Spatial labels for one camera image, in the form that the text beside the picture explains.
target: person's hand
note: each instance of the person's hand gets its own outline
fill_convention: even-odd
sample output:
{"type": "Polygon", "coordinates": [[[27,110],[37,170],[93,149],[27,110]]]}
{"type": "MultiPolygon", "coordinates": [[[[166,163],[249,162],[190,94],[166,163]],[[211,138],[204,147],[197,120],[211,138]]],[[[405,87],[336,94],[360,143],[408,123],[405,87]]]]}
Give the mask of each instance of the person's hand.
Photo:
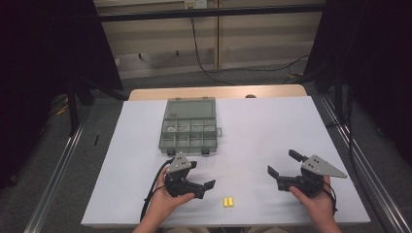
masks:
{"type": "Polygon", "coordinates": [[[166,170],[167,168],[163,168],[160,172],[154,189],[156,192],[152,197],[152,202],[148,211],[133,232],[155,232],[158,226],[167,219],[178,206],[183,205],[194,198],[194,193],[172,197],[164,186],[164,175],[166,174],[166,170]]]}
{"type": "MultiPolygon", "coordinates": [[[[330,178],[324,177],[325,183],[330,184],[330,178]]],[[[328,185],[324,184],[324,189],[330,192],[328,185]]],[[[313,226],[320,233],[335,233],[341,232],[337,226],[332,210],[332,202],[324,191],[321,191],[317,196],[309,198],[302,193],[297,187],[291,186],[289,191],[302,203],[306,208],[313,226]]]]}

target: white tabletop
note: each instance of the white tabletop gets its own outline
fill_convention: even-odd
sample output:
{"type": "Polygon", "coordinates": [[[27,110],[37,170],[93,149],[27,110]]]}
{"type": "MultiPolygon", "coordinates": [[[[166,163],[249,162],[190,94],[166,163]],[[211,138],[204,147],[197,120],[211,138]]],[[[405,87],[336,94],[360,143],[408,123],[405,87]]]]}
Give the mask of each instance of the white tabletop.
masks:
{"type": "MultiPolygon", "coordinates": [[[[158,149],[166,100],[124,102],[83,225],[127,227],[139,223],[155,174],[169,157],[158,149]]],[[[278,191],[267,165],[281,176],[300,175],[290,149],[316,154],[347,174],[311,97],[217,99],[218,151],[191,155],[197,167],[188,180],[216,180],[202,200],[179,207],[161,226],[253,226],[309,224],[291,193],[278,191]],[[231,196],[232,208],[223,207],[231,196]]],[[[338,223],[369,222],[350,178],[332,178],[338,223]]]]}

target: black cable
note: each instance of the black cable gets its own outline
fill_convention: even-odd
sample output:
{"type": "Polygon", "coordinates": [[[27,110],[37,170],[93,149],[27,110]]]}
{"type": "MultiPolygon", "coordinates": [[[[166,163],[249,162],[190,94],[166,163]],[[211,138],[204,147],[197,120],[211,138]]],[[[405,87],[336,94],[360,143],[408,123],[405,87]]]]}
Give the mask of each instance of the black cable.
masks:
{"type": "Polygon", "coordinates": [[[199,67],[200,67],[200,69],[203,71],[203,73],[204,73],[209,79],[211,79],[212,81],[219,82],[219,83],[225,83],[225,84],[228,84],[228,85],[234,85],[233,83],[228,83],[228,82],[225,82],[225,81],[221,81],[221,80],[217,80],[217,79],[212,78],[212,77],[208,74],[208,72],[205,71],[205,69],[203,69],[202,62],[200,61],[199,51],[198,51],[198,48],[197,48],[196,31],[195,31],[195,29],[194,29],[194,19],[193,19],[193,17],[190,18],[190,22],[191,22],[191,29],[192,29],[192,32],[193,32],[193,40],[194,40],[194,48],[195,48],[195,52],[196,52],[197,65],[199,65],[199,67]]]}
{"type": "Polygon", "coordinates": [[[336,202],[337,202],[336,193],[334,192],[333,187],[329,183],[324,182],[324,184],[326,184],[330,188],[330,191],[331,191],[331,192],[329,192],[324,187],[322,187],[322,191],[330,198],[330,201],[332,202],[332,211],[333,211],[333,215],[334,215],[337,212],[337,209],[336,209],[336,202]]]}
{"type": "MultiPolygon", "coordinates": [[[[336,67],[336,76],[339,76],[339,66],[336,67]]],[[[338,100],[338,99],[335,98],[335,100],[334,100],[335,101],[335,113],[337,114],[337,119],[335,119],[333,122],[331,122],[329,124],[326,124],[325,125],[326,128],[330,128],[330,127],[333,127],[333,126],[340,127],[340,126],[346,124],[347,121],[349,120],[350,114],[351,114],[349,112],[352,111],[352,96],[350,96],[349,93],[350,93],[350,88],[348,89],[348,95],[347,95],[347,99],[346,99],[346,107],[344,109],[345,112],[342,113],[342,116],[340,116],[338,111],[337,111],[337,108],[338,108],[337,101],[342,101],[342,100],[338,100]]]]}
{"type": "Polygon", "coordinates": [[[198,51],[198,47],[197,47],[197,40],[196,40],[196,30],[194,28],[194,19],[193,17],[190,18],[190,22],[191,22],[191,29],[192,29],[192,33],[193,33],[193,40],[194,40],[194,48],[195,48],[195,53],[196,53],[196,61],[197,61],[197,65],[200,67],[200,69],[203,71],[203,73],[211,80],[216,81],[216,82],[220,82],[220,83],[225,83],[228,85],[234,85],[233,83],[228,83],[225,81],[221,81],[221,80],[217,80],[212,78],[209,74],[211,73],[221,73],[221,72],[226,72],[226,71],[261,71],[261,72],[274,72],[274,71],[280,71],[280,70],[284,70],[284,69],[288,69],[290,68],[294,63],[302,61],[301,59],[305,58],[305,57],[309,57],[309,55],[302,55],[300,56],[298,59],[296,59],[295,61],[289,63],[288,65],[284,66],[284,67],[280,67],[280,68],[276,68],[276,69],[249,69],[249,68],[236,68],[236,69],[223,69],[223,70],[218,70],[218,71],[206,71],[203,68],[202,62],[200,60],[200,56],[199,56],[199,51],[198,51]]]}
{"type": "Polygon", "coordinates": [[[304,58],[304,57],[306,57],[306,55],[305,56],[301,56],[301,57],[299,57],[297,60],[295,60],[293,63],[290,63],[290,65],[289,65],[289,67],[288,67],[288,76],[287,76],[287,78],[282,82],[282,84],[286,84],[286,82],[291,78],[291,67],[293,66],[293,64],[294,63],[296,63],[296,62],[301,62],[301,61],[307,61],[307,60],[301,60],[302,58],[304,58]]]}
{"type": "Polygon", "coordinates": [[[163,168],[164,168],[167,164],[172,163],[172,161],[173,161],[173,158],[167,160],[166,162],[164,162],[163,165],[161,165],[160,169],[158,170],[157,174],[155,175],[155,177],[154,177],[154,182],[152,183],[152,187],[151,187],[151,189],[149,190],[148,196],[147,196],[146,199],[145,199],[145,204],[143,205],[142,213],[140,214],[140,220],[141,220],[141,221],[142,221],[143,217],[145,216],[146,211],[148,210],[149,204],[151,203],[152,196],[154,195],[154,193],[155,193],[156,191],[158,191],[159,189],[161,189],[161,188],[164,187],[164,186],[161,186],[161,187],[158,187],[156,190],[154,190],[155,184],[156,184],[157,179],[158,179],[158,176],[160,175],[160,173],[161,173],[161,171],[163,170],[163,168]]]}
{"type": "Polygon", "coordinates": [[[280,70],[285,70],[288,69],[289,67],[291,67],[294,63],[299,62],[299,61],[303,61],[302,59],[305,57],[309,57],[309,55],[302,55],[300,56],[298,59],[296,59],[295,61],[289,63],[286,66],[280,67],[280,68],[276,68],[276,69],[249,69],[249,68],[235,68],[235,69],[223,69],[223,70],[219,70],[219,71],[208,71],[208,73],[220,73],[220,72],[226,72],[226,71],[280,71],[280,70]]]}

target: metal frame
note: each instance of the metal frame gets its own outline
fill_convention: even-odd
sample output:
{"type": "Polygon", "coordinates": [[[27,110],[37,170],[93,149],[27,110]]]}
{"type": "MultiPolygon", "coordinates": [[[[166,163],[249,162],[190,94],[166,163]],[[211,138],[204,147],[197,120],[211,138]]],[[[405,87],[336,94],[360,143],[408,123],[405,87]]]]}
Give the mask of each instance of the metal frame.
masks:
{"type": "Polygon", "coordinates": [[[51,176],[46,190],[43,192],[42,198],[36,206],[36,209],[29,219],[24,233],[37,233],[40,232],[43,226],[43,223],[46,220],[46,217],[49,213],[49,209],[52,206],[52,201],[57,193],[58,187],[60,186],[61,181],[63,180],[64,173],[67,166],[69,165],[70,158],[72,157],[74,150],[79,143],[80,137],[82,135],[85,122],[90,114],[90,108],[86,108],[85,115],[74,132],[67,142],[66,148],[63,151],[63,154],[60,157],[60,160],[57,163],[57,166],[54,169],[54,172],[51,176]]]}
{"type": "Polygon", "coordinates": [[[228,17],[247,15],[270,15],[270,14],[293,14],[322,12],[325,4],[288,5],[277,7],[256,7],[256,8],[211,8],[211,9],[191,9],[174,10],[146,13],[121,13],[121,14],[100,14],[98,16],[75,16],[56,17],[52,23],[87,22],[87,21],[131,21],[163,18],[182,17],[228,17]]]}
{"type": "MultiPolygon", "coordinates": [[[[333,102],[329,97],[322,97],[322,101],[329,113],[329,116],[334,122],[339,122],[338,116],[335,114],[335,107],[333,102]]],[[[346,125],[338,124],[337,130],[342,137],[342,140],[345,142],[346,146],[349,148],[350,140],[350,129],[346,125]]],[[[363,154],[360,146],[358,145],[355,139],[352,139],[353,144],[353,155],[355,161],[360,168],[360,171],[365,176],[367,183],[369,184],[370,189],[373,194],[376,196],[380,206],[384,210],[385,214],[388,217],[388,220],[391,222],[397,233],[412,232],[409,227],[406,219],[402,215],[399,207],[397,206],[394,198],[389,194],[388,190],[382,185],[375,171],[373,171],[372,166],[367,161],[365,155],[363,154]]]]}

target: yellow block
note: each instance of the yellow block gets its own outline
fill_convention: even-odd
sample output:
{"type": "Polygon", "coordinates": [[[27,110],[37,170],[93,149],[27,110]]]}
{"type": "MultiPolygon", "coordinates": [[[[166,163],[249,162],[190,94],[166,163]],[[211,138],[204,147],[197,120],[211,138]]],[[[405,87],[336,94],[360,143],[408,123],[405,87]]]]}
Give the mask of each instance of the yellow block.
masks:
{"type": "Polygon", "coordinates": [[[223,206],[225,208],[227,207],[233,207],[233,198],[232,197],[225,197],[223,199],[223,206]]]}
{"type": "Polygon", "coordinates": [[[228,205],[229,205],[229,207],[233,207],[233,198],[232,198],[232,197],[229,197],[228,199],[229,199],[229,200],[228,200],[228,205]]]}

